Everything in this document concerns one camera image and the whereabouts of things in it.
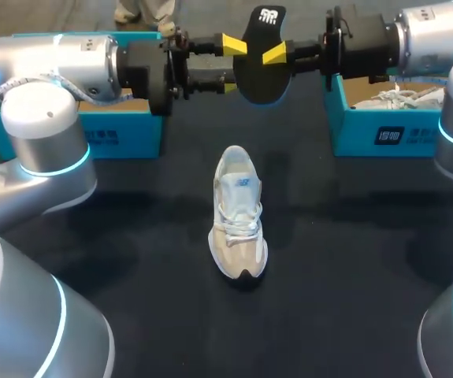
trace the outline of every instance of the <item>shoe logo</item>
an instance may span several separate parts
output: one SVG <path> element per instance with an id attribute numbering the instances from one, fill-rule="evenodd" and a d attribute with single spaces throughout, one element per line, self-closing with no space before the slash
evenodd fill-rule
<path id="1" fill-rule="evenodd" d="M 246 187 L 249 185 L 249 179 L 238 179 L 235 183 L 236 187 Z"/>
<path id="2" fill-rule="evenodd" d="M 277 17 L 279 13 L 276 10 L 270 10 L 267 8 L 261 9 L 259 14 L 259 20 L 261 22 L 266 22 L 267 24 L 274 25 L 277 22 Z"/>

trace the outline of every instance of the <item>shoe sole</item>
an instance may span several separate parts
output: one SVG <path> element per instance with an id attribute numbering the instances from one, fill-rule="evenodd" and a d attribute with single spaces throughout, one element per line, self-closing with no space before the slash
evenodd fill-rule
<path id="1" fill-rule="evenodd" d="M 268 263 L 268 245 L 266 244 L 266 240 L 263 239 L 263 248 L 265 249 L 265 260 L 263 261 L 263 267 L 261 269 L 261 272 L 256 276 L 252 276 L 249 274 L 249 277 L 246 277 L 243 272 L 246 272 L 247 270 L 242 271 L 242 274 L 238 278 L 232 278 L 221 266 L 219 263 L 219 260 L 217 259 L 216 254 L 214 253 L 214 248 L 212 247 L 213 241 L 212 241 L 212 230 L 209 232 L 208 240 L 209 240 L 209 250 L 210 254 L 212 254 L 212 258 L 214 259 L 214 262 L 216 263 L 217 267 L 223 274 L 223 277 L 231 284 L 234 286 L 238 287 L 245 287 L 245 288 L 250 288 L 257 286 L 259 282 L 262 280 L 264 277 L 265 269 L 266 269 L 266 264 Z"/>

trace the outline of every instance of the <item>shoe lace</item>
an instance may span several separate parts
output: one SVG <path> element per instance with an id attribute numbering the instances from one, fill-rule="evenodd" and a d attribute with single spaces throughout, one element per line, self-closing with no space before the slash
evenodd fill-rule
<path id="1" fill-rule="evenodd" d="M 252 213 L 247 213 L 249 220 L 236 220 L 236 214 L 228 216 L 220 204 L 218 206 L 221 221 L 216 221 L 214 224 L 226 233 L 226 242 L 246 241 L 256 239 L 259 230 L 259 217 L 263 211 L 261 203 L 256 205 L 256 209 Z"/>
<path id="2" fill-rule="evenodd" d="M 411 98 L 411 96 L 417 94 L 416 91 L 401 91 L 399 89 L 398 84 L 395 85 L 395 89 L 391 89 L 390 91 L 382 91 L 377 96 L 373 98 L 379 98 L 380 100 L 391 101 L 394 105 L 398 107 L 403 107 L 405 104 L 409 105 L 410 107 L 417 107 L 417 103 L 415 100 Z"/>

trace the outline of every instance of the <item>cardboard box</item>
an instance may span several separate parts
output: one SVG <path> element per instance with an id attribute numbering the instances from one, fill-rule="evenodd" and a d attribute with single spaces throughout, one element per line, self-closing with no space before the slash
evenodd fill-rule
<path id="1" fill-rule="evenodd" d="M 369 84 L 367 78 L 332 78 L 325 91 L 332 148 L 341 157 L 430 158 L 436 148 L 439 109 L 352 109 L 394 83 Z M 423 91 L 436 84 L 400 83 L 400 89 Z"/>
<path id="2" fill-rule="evenodd" d="M 120 46 L 126 46 L 132 40 L 160 38 L 159 33 L 137 31 L 73 34 L 109 34 L 118 41 Z M 87 102 L 80 102 L 78 109 L 93 158 L 153 159 L 159 157 L 163 119 L 150 114 L 147 101 L 135 99 L 114 106 L 93 106 Z M 0 159 L 13 158 L 15 153 L 0 117 Z"/>

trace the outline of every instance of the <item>black shoe insole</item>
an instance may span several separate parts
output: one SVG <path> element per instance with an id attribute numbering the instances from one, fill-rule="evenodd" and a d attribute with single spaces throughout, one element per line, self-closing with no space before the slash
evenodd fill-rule
<path id="1" fill-rule="evenodd" d="M 282 43 L 280 27 L 286 9 L 283 6 L 254 8 L 242 40 L 247 44 L 247 56 L 233 58 L 236 86 L 249 102 L 273 104 L 279 100 L 291 82 L 289 65 L 263 65 L 262 55 Z"/>

